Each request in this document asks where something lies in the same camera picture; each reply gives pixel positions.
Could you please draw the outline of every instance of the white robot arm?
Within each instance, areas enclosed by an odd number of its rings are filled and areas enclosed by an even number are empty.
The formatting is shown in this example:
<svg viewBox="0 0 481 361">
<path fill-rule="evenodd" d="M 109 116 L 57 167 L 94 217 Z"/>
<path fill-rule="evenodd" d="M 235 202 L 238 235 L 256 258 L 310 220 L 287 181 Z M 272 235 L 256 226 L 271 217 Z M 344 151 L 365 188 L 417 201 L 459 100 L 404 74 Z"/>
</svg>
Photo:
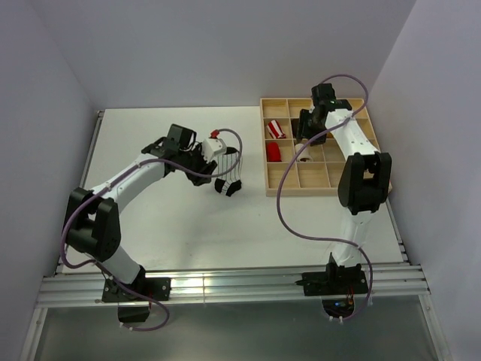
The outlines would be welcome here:
<svg viewBox="0 0 481 361">
<path fill-rule="evenodd" d="M 296 138 L 298 141 L 309 139 L 306 147 L 325 143 L 328 129 L 334 136 L 346 159 L 337 186 L 337 195 L 344 209 L 341 237 L 330 238 L 337 241 L 326 271 L 303 273 L 302 280 L 296 284 L 304 287 L 306 296 L 350 295 L 345 300 L 322 301 L 330 316 L 348 317 L 354 312 L 352 295 L 369 295 L 360 249 L 367 241 L 369 222 L 387 200 L 392 160 L 388 153 L 381 153 L 369 142 L 353 117 L 352 106 L 347 100 L 336 99 L 330 83 L 312 88 L 312 101 L 310 110 L 301 110 Z"/>
<path fill-rule="evenodd" d="M 347 117 L 352 116 L 352 111 L 337 109 L 328 113 L 325 121 L 327 129 L 342 123 Z M 331 132 L 342 151 L 344 158 L 354 154 L 374 155 L 379 150 L 372 145 L 363 133 L 357 120 L 352 118 L 345 126 Z M 350 209 L 343 209 L 341 221 L 341 238 L 353 241 L 360 247 L 366 242 L 368 224 L 375 213 L 371 210 L 359 211 L 353 214 Z M 333 251 L 334 259 L 338 265 L 354 266 L 361 262 L 361 254 L 354 247 L 348 244 L 336 244 Z"/>
<path fill-rule="evenodd" d="M 215 132 L 197 145 L 195 136 L 190 129 L 172 125 L 167 137 L 145 147 L 133 163 L 107 182 L 91 190 L 74 190 L 69 198 L 65 222 L 90 197 L 101 197 L 76 218 L 68 230 L 66 244 L 100 262 L 110 275 L 130 289 L 141 291 L 145 270 L 120 245 L 119 215 L 150 184 L 175 171 L 174 167 L 159 159 L 201 174 L 213 173 L 217 166 L 213 159 L 224 154 L 227 147 Z M 196 186 L 210 183 L 210 178 L 186 175 Z"/>
</svg>

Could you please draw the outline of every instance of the black and white sock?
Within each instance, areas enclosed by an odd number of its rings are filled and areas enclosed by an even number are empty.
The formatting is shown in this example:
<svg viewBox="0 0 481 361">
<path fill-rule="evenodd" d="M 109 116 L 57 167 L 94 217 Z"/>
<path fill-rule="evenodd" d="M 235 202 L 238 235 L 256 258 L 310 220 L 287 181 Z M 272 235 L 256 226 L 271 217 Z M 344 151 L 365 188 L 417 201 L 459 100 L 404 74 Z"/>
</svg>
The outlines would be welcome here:
<svg viewBox="0 0 481 361">
<path fill-rule="evenodd" d="M 223 171 L 231 168 L 238 156 L 239 151 L 237 149 L 234 147 L 227 147 L 225 154 L 217 158 L 218 173 L 222 173 Z M 214 182 L 216 191 L 220 194 L 225 194 L 228 197 L 236 193 L 242 187 L 241 169 L 242 159 L 240 159 L 240 162 L 235 166 L 234 169 L 232 169 L 232 171 L 216 179 Z"/>
</svg>

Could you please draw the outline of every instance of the wooden compartment organizer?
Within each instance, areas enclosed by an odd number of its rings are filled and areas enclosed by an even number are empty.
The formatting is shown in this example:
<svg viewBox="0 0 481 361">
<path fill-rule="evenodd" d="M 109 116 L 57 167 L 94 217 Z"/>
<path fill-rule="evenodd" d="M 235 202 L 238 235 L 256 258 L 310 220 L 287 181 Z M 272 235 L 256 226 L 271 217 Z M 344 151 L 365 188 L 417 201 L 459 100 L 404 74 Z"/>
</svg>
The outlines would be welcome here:
<svg viewBox="0 0 481 361">
<path fill-rule="evenodd" d="M 356 110 L 362 99 L 347 99 Z M 265 190 L 267 196 L 275 196 L 280 178 L 295 154 L 295 132 L 301 109 L 309 109 L 310 99 L 261 99 L 262 141 L 265 169 Z M 379 149 L 376 135 L 367 109 L 355 117 L 369 141 Z M 279 122 L 285 139 L 273 139 L 266 129 L 271 120 Z M 266 146 L 270 142 L 279 145 L 281 162 L 268 162 Z M 345 159 L 337 142 L 328 134 L 323 145 L 309 147 L 312 162 L 296 162 L 287 176 L 283 196 L 335 196 L 337 185 L 344 169 Z"/>
</svg>

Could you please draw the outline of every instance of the red object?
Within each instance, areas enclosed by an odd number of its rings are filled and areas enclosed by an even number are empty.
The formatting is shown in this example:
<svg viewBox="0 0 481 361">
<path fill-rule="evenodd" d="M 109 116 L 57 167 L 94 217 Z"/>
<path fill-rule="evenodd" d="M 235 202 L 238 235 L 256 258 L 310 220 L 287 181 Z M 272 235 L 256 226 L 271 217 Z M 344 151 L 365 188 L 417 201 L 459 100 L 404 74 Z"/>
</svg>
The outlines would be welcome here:
<svg viewBox="0 0 481 361">
<path fill-rule="evenodd" d="M 210 137 L 211 137 L 212 139 L 217 139 L 217 136 L 219 135 L 219 133 L 220 133 L 220 132 L 219 132 L 217 129 L 216 129 L 216 130 L 213 130 L 213 131 L 211 132 L 211 134 L 210 134 Z"/>
<path fill-rule="evenodd" d="M 280 127 L 279 122 L 275 119 L 268 123 L 268 132 L 274 139 L 282 139 L 286 137 L 283 129 Z"/>
<path fill-rule="evenodd" d="M 268 154 L 268 162 L 281 162 L 280 149 L 277 143 L 268 143 L 265 149 Z"/>
</svg>

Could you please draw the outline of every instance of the cable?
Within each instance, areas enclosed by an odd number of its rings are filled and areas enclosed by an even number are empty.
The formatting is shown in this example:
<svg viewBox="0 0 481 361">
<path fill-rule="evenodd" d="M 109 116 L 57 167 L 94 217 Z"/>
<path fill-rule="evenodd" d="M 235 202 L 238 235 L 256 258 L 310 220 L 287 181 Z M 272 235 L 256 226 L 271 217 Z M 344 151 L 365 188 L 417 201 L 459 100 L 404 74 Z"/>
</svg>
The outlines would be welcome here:
<svg viewBox="0 0 481 361">
<path fill-rule="evenodd" d="M 185 173 L 190 173 L 192 175 L 195 175 L 196 177 L 202 177 L 202 178 L 216 178 L 216 177 L 220 177 L 224 174 L 228 174 L 230 171 L 232 171 L 233 169 L 235 169 L 235 167 L 237 166 L 237 164 L 240 162 L 241 160 L 241 156 L 242 156 L 242 150 L 243 150 L 243 145 L 242 145 L 242 139 L 241 137 L 239 136 L 238 133 L 236 133 L 236 131 L 232 130 L 232 129 L 227 129 L 227 128 L 221 128 L 221 129 L 217 129 L 218 132 L 228 132 L 228 133 L 231 133 L 233 134 L 236 138 L 237 138 L 237 141 L 239 142 L 239 151 L 238 151 L 238 154 L 237 154 L 237 158 L 234 162 L 234 164 L 232 164 L 231 168 L 227 169 L 226 171 L 223 171 L 219 174 L 202 174 L 202 173 L 197 173 L 196 171 L 191 171 L 190 169 L 186 168 L 186 167 L 183 167 L 175 162 L 172 162 L 171 160 L 167 160 L 167 159 L 148 159 L 148 160 L 144 160 L 143 162 L 140 162 L 138 165 L 134 165 L 132 166 L 131 168 L 127 169 L 126 171 L 124 171 L 119 177 L 115 178 L 111 183 L 110 183 L 110 186 L 109 187 L 105 187 L 104 189 L 100 190 L 98 193 L 96 193 L 95 195 L 93 195 L 92 197 L 90 197 L 89 199 L 87 199 L 84 203 L 82 203 L 75 211 L 74 213 L 72 213 L 72 215 L 68 218 L 67 222 L 65 223 L 64 227 L 63 227 L 63 230 L 62 230 L 62 238 L 61 238 L 61 242 L 60 242 L 60 258 L 62 259 L 62 262 L 65 266 L 69 267 L 69 268 L 72 268 L 72 269 L 76 269 L 76 268 L 80 268 L 80 267 L 83 267 L 85 265 L 88 265 L 90 263 L 93 263 L 95 264 L 97 267 L 100 268 L 100 270 L 102 272 L 104 272 L 105 274 L 107 275 L 110 275 L 113 280 L 115 281 L 115 283 L 117 284 L 117 286 L 119 286 L 124 292 L 127 292 L 127 293 L 130 293 L 131 295 L 135 296 L 135 297 L 138 297 L 139 299 L 143 299 L 147 302 L 152 302 L 156 305 L 158 305 L 162 310 L 164 310 L 165 312 L 165 319 L 157 326 L 154 326 L 154 327 L 146 327 L 146 328 L 142 328 L 142 327 L 133 327 L 133 326 L 129 326 L 129 325 L 125 325 L 123 324 L 123 326 L 127 329 L 130 329 L 132 331 L 139 331 L 139 332 L 145 332 L 145 331 L 154 331 L 156 329 L 160 329 L 162 328 L 163 326 L 165 326 L 165 324 L 168 322 L 168 319 L 170 317 L 170 312 L 168 310 L 167 307 L 165 307 L 165 305 L 163 305 L 161 302 L 159 301 L 156 301 L 155 299 L 152 299 L 148 296 L 145 296 L 145 295 L 142 295 L 140 293 L 137 293 L 135 292 L 134 290 L 130 290 L 129 288 L 127 288 L 120 280 L 118 280 L 117 278 L 115 278 L 113 275 L 110 274 L 110 272 L 97 260 L 95 259 L 89 259 L 87 261 L 83 261 L 81 263 L 78 263 L 76 265 L 70 263 L 68 260 L 67 260 L 67 253 L 65 251 L 65 248 L 66 248 L 66 242 L 67 242 L 67 236 L 68 236 L 68 231 L 70 230 L 71 226 L 72 226 L 72 223 L 75 221 L 75 219 L 77 219 L 77 217 L 79 216 L 79 214 L 85 210 L 89 205 L 91 205 L 95 200 L 99 199 L 100 197 L 102 197 L 105 193 L 107 193 L 109 191 L 109 189 L 111 189 L 112 187 L 115 187 L 119 182 L 123 181 L 125 178 L 127 178 L 130 174 L 134 173 L 135 171 L 137 171 L 139 168 L 143 167 L 144 165 L 147 165 L 147 164 L 150 164 L 150 163 L 165 163 L 165 164 L 169 164 L 169 165 L 172 165 L 173 167 L 181 170 L 181 171 L 184 171 Z"/>
<path fill-rule="evenodd" d="M 287 178 L 287 174 L 289 173 L 289 170 L 292 168 L 292 166 L 294 165 L 294 163 L 296 162 L 297 158 L 301 155 L 301 153 L 304 151 L 304 149 L 306 149 L 309 144 L 311 144 L 313 141 L 315 141 L 316 139 L 319 139 L 321 138 L 323 135 L 326 135 L 327 133 L 329 132 L 332 132 L 333 130 L 335 129 L 339 129 L 340 127 L 342 126 L 345 126 L 351 119 L 352 117 L 354 117 L 357 113 L 359 113 L 360 111 L 362 111 L 364 108 L 366 108 L 366 104 L 368 103 L 368 99 L 369 99 L 369 91 L 368 91 L 368 88 L 357 78 L 357 77 L 353 77 L 352 75 L 349 75 L 349 74 L 336 74 L 336 75 L 332 75 L 330 77 L 327 77 L 326 79 L 324 79 L 321 83 L 325 83 L 327 80 L 330 80 L 332 78 L 335 78 L 335 77 L 348 77 L 349 79 L 353 79 L 355 80 L 359 85 L 361 85 L 362 89 L 364 90 L 365 92 L 365 98 L 364 98 L 364 103 L 362 103 L 362 106 L 357 110 L 357 111 L 354 111 L 352 113 L 352 116 L 351 117 L 348 117 L 346 118 L 345 120 L 343 120 L 341 123 L 337 124 L 336 126 L 332 126 L 331 128 L 329 129 L 326 129 L 324 130 L 323 132 L 320 132 L 319 134 L 317 135 L 314 135 L 311 139 L 309 139 L 302 147 L 301 149 L 298 150 L 298 152 L 294 155 L 294 157 L 292 158 L 292 160 L 290 161 L 290 163 L 287 165 L 287 168 L 286 170 L 284 171 L 284 174 L 283 176 L 280 178 L 280 182 L 279 182 L 279 188 L 277 189 L 277 196 L 276 196 L 276 207 L 277 207 L 277 216 L 279 217 L 279 220 L 280 222 L 283 224 L 283 226 L 289 231 L 291 232 L 293 235 L 299 237 L 299 238 L 303 238 L 303 239 L 307 239 L 309 241 L 328 241 L 328 242 L 337 242 L 337 243 L 344 243 L 344 244 L 349 244 L 353 247 L 356 247 L 359 252 L 361 252 L 362 256 L 365 258 L 367 264 L 368 264 L 368 268 L 369 268 L 369 285 L 368 285 L 368 294 L 366 295 L 366 298 L 365 298 L 365 301 L 362 303 L 362 305 L 357 309 L 357 310 L 354 310 L 354 312 L 344 318 L 345 320 L 349 320 L 351 318 L 353 318 L 355 315 L 357 315 L 359 312 L 361 312 L 363 309 L 365 309 L 368 304 L 369 304 L 369 298 L 371 297 L 371 293 L 372 293 L 372 290 L 373 290 L 373 265 L 371 263 L 371 261 L 369 260 L 369 257 L 368 255 L 365 253 L 365 251 L 359 247 L 359 245 L 355 242 L 352 242 L 352 241 L 348 241 L 346 239 L 342 239 L 342 238 L 332 238 L 332 237 L 313 237 L 313 236 L 310 236 L 310 235 L 303 235 L 299 232 L 296 232 L 294 229 L 292 229 L 287 223 L 286 221 L 284 220 L 284 217 L 283 217 L 283 214 L 282 214 L 282 211 L 280 209 L 280 194 L 282 192 L 282 188 L 283 188 L 283 185 L 284 185 L 284 182 L 286 181 L 286 178 Z"/>
</svg>

